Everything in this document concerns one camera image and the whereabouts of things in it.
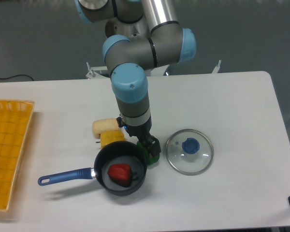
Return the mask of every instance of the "blue joint cap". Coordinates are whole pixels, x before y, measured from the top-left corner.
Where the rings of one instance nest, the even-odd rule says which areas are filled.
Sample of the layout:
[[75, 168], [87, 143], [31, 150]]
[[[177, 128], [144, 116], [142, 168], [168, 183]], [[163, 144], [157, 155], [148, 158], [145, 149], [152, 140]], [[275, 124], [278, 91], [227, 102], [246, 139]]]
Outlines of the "blue joint cap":
[[200, 150], [200, 143], [195, 138], [187, 138], [187, 140], [182, 143], [182, 148], [186, 153], [193, 155]]
[[197, 43], [195, 41], [192, 30], [185, 28], [183, 29], [183, 43], [182, 50], [178, 63], [194, 58], [197, 52]]
[[148, 91], [148, 80], [144, 69], [134, 63], [117, 66], [111, 76], [115, 96], [125, 103], [137, 103]]
[[79, 2], [78, 0], [75, 0], [75, 5], [76, 5], [76, 8], [77, 8], [77, 11], [78, 11], [78, 14], [79, 16], [81, 17], [81, 19], [85, 22], [85, 23], [93, 23], [91, 22], [86, 16], [85, 14], [83, 13], [82, 9], [81, 9], [81, 6], [79, 5]]
[[114, 44], [116, 44], [117, 42], [122, 41], [122, 40], [127, 40], [130, 42], [130, 40], [127, 38], [127, 36], [124, 36], [124, 35], [112, 35], [111, 37], [106, 39], [106, 41], [104, 42], [103, 47], [102, 47], [104, 62], [105, 62], [106, 53], [111, 48], [111, 46], [113, 46]]

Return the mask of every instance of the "lid rim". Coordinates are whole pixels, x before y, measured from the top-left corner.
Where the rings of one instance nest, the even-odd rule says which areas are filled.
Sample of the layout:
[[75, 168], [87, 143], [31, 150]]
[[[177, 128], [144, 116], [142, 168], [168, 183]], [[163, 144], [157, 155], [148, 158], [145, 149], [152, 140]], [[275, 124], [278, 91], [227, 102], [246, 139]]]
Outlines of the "lid rim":
[[[178, 168], [176, 168], [175, 167], [175, 165], [171, 162], [171, 160], [170, 160], [170, 157], [169, 157], [169, 154], [168, 154], [168, 145], [169, 145], [169, 143], [170, 143], [170, 141], [175, 137], [175, 136], [177, 136], [178, 134], [180, 134], [180, 133], [182, 133], [182, 132], [194, 132], [194, 133], [197, 133], [197, 134], [199, 134], [199, 135], [201, 135], [201, 136], [203, 136], [206, 140], [207, 140], [207, 142], [209, 143], [209, 145], [210, 145], [210, 147], [211, 147], [211, 151], [212, 151], [212, 156], [211, 156], [211, 159], [210, 159], [210, 161], [209, 161], [209, 163], [202, 169], [202, 170], [200, 170], [200, 171], [197, 171], [197, 172], [185, 172], [185, 171], [183, 171], [183, 170], [180, 170], [180, 169], [178, 169]], [[209, 138], [205, 135], [205, 134], [203, 134], [202, 132], [200, 132], [200, 131], [198, 131], [198, 130], [194, 130], [194, 129], [183, 129], [183, 130], [180, 130], [180, 131], [177, 131], [177, 132], [175, 132], [174, 134], [172, 134], [170, 137], [169, 137], [169, 139], [168, 139], [168, 141], [167, 141], [167, 143], [166, 143], [166, 146], [165, 146], [165, 154], [166, 154], [166, 159], [168, 160], [168, 163], [171, 165], [171, 167], [173, 168], [173, 169], [175, 169], [177, 172], [179, 172], [179, 173], [181, 173], [181, 174], [184, 174], [184, 175], [199, 175], [199, 174], [202, 174], [202, 173], [204, 173], [210, 166], [211, 166], [211, 164], [212, 164], [212, 162], [213, 162], [213, 159], [214, 159], [214, 147], [213, 147], [213, 144], [212, 144], [212, 142], [209, 140]]]

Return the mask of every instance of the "glass lid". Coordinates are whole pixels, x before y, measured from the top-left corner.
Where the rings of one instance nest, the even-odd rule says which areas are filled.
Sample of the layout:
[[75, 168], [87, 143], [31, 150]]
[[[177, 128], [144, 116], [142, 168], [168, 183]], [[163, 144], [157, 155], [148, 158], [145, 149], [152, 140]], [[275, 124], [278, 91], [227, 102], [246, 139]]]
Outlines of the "glass lid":
[[198, 175], [211, 165], [214, 148], [203, 133], [192, 129], [180, 130], [169, 138], [166, 158], [179, 173]]

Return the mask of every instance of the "sponge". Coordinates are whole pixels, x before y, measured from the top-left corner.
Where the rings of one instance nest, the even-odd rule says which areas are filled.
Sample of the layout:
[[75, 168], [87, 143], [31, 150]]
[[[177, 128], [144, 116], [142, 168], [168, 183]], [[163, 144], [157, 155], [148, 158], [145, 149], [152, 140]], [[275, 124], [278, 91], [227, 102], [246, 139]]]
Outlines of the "sponge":
[[120, 131], [116, 118], [101, 119], [92, 123], [92, 132], [97, 139], [99, 139], [101, 133], [105, 131], [116, 130]]

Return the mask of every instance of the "orange object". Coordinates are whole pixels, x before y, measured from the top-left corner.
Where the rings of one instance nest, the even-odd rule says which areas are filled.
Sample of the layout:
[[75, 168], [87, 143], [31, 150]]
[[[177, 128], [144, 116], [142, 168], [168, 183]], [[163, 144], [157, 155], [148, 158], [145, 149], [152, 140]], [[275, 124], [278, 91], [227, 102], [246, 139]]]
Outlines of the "orange object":
[[123, 132], [117, 130], [109, 130], [102, 132], [100, 135], [101, 139], [101, 148], [104, 148], [106, 145], [116, 142], [116, 141], [125, 141], [125, 136]]
[[34, 101], [0, 100], [0, 211], [9, 206]]

